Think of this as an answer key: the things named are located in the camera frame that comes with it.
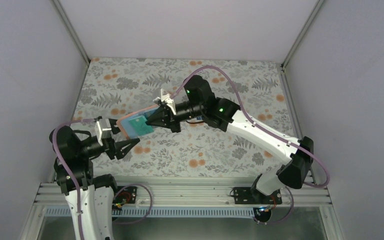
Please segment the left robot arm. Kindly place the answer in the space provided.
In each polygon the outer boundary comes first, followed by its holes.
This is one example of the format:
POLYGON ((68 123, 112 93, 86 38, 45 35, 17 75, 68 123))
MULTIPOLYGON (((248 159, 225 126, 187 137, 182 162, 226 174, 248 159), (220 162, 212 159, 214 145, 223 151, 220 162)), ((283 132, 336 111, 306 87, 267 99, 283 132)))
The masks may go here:
POLYGON ((137 187, 118 187, 109 173, 94 176, 93 159, 107 154, 122 159, 139 143, 139 138, 116 142, 114 128, 93 136, 89 131, 73 130, 68 125, 54 129, 49 136, 57 157, 56 182, 68 204, 77 240, 114 239, 113 211, 136 201, 137 187))

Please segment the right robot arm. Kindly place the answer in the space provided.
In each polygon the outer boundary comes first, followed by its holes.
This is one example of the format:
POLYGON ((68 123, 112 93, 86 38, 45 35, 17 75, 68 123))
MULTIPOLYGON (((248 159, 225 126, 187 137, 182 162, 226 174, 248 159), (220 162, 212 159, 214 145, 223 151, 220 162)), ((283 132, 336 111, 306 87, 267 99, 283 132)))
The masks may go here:
POLYGON ((174 103, 169 95, 157 100, 159 108, 147 118, 148 126, 181 131, 181 122, 201 117, 209 127, 242 137, 267 151, 280 165, 257 177, 251 189, 251 198, 258 204, 269 199, 270 194, 282 188, 301 189, 313 163, 307 153, 314 152, 314 141, 284 135, 264 126, 250 117, 235 102, 216 97, 207 80, 193 75, 183 87, 188 100, 174 103))

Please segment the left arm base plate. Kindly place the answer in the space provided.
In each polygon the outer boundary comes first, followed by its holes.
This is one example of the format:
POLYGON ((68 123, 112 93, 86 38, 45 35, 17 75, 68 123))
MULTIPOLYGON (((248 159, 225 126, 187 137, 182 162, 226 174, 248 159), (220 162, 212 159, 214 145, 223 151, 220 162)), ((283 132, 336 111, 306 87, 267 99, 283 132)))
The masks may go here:
POLYGON ((113 201, 111 207, 115 210, 121 210, 126 204, 135 204, 137 195, 137 187, 130 186, 118 193, 113 201))

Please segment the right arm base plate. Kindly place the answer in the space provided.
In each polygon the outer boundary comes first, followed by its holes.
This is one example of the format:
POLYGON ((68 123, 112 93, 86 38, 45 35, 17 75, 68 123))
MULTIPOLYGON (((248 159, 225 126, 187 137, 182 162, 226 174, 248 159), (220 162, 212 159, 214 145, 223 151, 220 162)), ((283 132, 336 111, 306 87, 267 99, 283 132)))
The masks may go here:
POLYGON ((279 190, 274 191, 271 195, 264 195, 250 187, 234 187, 229 195, 236 205, 274 205, 283 203, 279 190))

